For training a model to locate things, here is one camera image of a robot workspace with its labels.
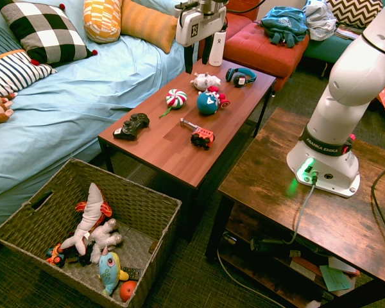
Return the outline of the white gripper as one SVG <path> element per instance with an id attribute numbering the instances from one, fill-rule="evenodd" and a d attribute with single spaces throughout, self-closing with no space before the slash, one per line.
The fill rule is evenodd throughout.
<path id="1" fill-rule="evenodd" d="M 194 45 L 205 39 L 202 63 L 207 64 L 214 34 L 224 25 L 228 1 L 187 1 L 175 5 L 176 41 L 184 46 L 185 72 L 193 70 Z"/>

